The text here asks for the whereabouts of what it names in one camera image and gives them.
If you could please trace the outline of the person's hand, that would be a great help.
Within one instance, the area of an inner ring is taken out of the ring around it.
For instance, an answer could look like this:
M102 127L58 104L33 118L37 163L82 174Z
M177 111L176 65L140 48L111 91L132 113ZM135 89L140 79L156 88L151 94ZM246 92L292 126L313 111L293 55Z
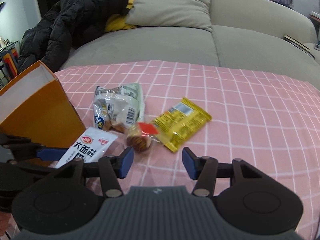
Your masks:
M2 237L10 226L11 214L0 212L0 236Z

